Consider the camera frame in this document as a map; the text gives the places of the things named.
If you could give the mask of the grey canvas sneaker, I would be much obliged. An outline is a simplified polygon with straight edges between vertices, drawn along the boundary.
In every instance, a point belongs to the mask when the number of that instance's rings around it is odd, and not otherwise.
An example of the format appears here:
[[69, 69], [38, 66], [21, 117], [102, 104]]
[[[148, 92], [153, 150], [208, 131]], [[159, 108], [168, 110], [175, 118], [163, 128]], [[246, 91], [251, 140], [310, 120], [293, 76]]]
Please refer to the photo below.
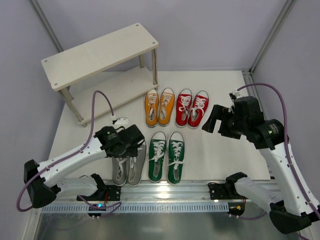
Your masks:
[[146, 161], [146, 154], [147, 145], [146, 142], [144, 142], [137, 149], [137, 156], [130, 157], [126, 163], [127, 183], [132, 187], [136, 187], [141, 182], [142, 172]]
[[126, 165], [128, 158], [112, 158], [112, 181], [116, 186], [123, 186], [127, 181]]

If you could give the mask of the green canvas sneaker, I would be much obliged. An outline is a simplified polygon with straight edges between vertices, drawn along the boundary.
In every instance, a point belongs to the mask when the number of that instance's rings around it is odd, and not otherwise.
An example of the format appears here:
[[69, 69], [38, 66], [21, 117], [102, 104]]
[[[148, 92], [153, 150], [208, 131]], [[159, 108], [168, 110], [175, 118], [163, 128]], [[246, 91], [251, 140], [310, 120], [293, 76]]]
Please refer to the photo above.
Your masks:
[[158, 183], [162, 178], [166, 148], [165, 133], [156, 132], [150, 139], [148, 151], [148, 178], [152, 183]]
[[175, 185], [181, 181], [185, 159], [185, 141], [180, 132], [175, 131], [171, 134], [167, 152], [167, 181]]

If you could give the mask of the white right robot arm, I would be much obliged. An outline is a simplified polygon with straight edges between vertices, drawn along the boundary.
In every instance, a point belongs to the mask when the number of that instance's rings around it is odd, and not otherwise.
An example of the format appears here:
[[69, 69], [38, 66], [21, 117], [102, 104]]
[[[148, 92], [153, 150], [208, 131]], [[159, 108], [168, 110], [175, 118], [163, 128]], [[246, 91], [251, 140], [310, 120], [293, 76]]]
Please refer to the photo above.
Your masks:
[[320, 203], [295, 167], [284, 125], [277, 119], [266, 120], [253, 96], [232, 96], [232, 101], [231, 107], [215, 104], [202, 130], [212, 133], [216, 122], [220, 121], [218, 133], [221, 136], [237, 140], [245, 136], [265, 159], [279, 192], [271, 192], [247, 174], [237, 172], [225, 179], [227, 196], [245, 197], [254, 202], [282, 234], [301, 231], [319, 221]]

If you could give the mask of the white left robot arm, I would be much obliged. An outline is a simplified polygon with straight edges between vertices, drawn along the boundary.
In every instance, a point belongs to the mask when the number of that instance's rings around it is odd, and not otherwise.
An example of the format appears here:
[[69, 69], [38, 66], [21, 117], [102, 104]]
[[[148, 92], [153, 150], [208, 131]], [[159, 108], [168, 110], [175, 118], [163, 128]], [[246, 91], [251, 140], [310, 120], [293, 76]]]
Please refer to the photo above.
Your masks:
[[145, 140], [139, 128], [105, 126], [83, 145], [59, 157], [37, 163], [29, 160], [24, 165], [24, 183], [31, 206], [39, 209], [57, 198], [73, 197], [101, 200], [106, 191], [102, 178], [94, 173], [87, 177], [67, 178], [74, 171], [104, 158], [128, 158], [138, 155]]

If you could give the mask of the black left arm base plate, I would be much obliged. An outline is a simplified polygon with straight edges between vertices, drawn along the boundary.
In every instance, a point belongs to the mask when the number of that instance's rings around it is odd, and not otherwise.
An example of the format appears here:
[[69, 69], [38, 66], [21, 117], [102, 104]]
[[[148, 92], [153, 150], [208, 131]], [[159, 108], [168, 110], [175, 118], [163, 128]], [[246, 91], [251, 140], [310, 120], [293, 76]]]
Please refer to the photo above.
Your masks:
[[83, 196], [86, 201], [119, 201], [121, 196], [121, 186], [104, 185], [99, 187], [95, 193], [90, 196]]

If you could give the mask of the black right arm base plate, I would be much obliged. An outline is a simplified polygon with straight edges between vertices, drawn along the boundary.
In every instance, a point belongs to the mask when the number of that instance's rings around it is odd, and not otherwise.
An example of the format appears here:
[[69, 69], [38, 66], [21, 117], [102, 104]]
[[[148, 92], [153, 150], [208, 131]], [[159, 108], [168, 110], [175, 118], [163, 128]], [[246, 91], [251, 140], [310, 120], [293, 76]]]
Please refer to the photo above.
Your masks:
[[227, 191], [225, 183], [208, 183], [209, 195], [211, 200], [231, 200], [231, 196]]

